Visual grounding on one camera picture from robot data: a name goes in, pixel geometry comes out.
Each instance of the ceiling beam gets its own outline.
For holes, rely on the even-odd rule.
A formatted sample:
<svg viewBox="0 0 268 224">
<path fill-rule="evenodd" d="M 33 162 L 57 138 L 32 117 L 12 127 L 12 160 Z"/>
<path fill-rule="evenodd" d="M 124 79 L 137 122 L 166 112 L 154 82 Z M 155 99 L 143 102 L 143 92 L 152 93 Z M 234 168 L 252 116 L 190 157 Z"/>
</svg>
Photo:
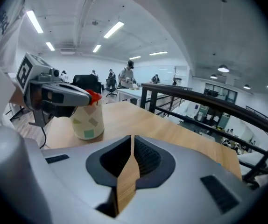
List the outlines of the ceiling beam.
<svg viewBox="0 0 268 224">
<path fill-rule="evenodd" d="M 86 19 L 94 2 L 95 0 L 78 1 L 77 10 L 79 12 L 75 18 L 74 29 L 73 29 L 73 41 L 75 48 L 81 44 L 82 32 L 86 23 Z"/>
</svg>

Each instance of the office chair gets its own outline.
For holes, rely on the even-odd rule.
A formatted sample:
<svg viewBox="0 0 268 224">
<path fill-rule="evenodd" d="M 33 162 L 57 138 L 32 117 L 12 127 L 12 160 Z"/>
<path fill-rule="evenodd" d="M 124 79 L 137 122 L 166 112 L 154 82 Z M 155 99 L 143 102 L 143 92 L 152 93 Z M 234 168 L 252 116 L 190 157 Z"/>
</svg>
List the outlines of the office chair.
<svg viewBox="0 0 268 224">
<path fill-rule="evenodd" d="M 72 85 L 75 85 L 83 90 L 92 90 L 96 93 L 101 93 L 102 84 L 94 75 L 75 75 Z"/>
<path fill-rule="evenodd" d="M 106 95 L 106 97 L 108 95 L 117 95 L 117 93 L 114 93 L 114 91 L 117 92 L 116 79 L 114 79 L 113 77 L 109 77 L 108 79 L 106 79 L 106 85 L 107 85 L 106 90 L 109 91 L 109 93 Z"/>
</svg>

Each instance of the wooden table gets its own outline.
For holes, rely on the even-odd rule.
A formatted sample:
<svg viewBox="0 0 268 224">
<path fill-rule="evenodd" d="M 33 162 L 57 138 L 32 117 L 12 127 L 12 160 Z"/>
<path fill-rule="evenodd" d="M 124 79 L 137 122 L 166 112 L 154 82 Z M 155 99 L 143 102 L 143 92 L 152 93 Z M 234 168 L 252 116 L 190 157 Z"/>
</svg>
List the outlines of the wooden table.
<svg viewBox="0 0 268 224">
<path fill-rule="evenodd" d="M 93 140 L 84 141 L 74 135 L 69 118 L 53 118 L 47 135 L 47 145 L 50 148 L 75 147 L 125 135 L 147 136 L 202 152 L 241 179 L 239 160 L 234 150 L 129 102 L 103 105 L 103 119 L 103 134 Z M 131 157 L 118 177 L 119 211 L 122 211 L 135 195 L 135 181 L 139 178 L 133 147 L 132 142 Z"/>
</svg>

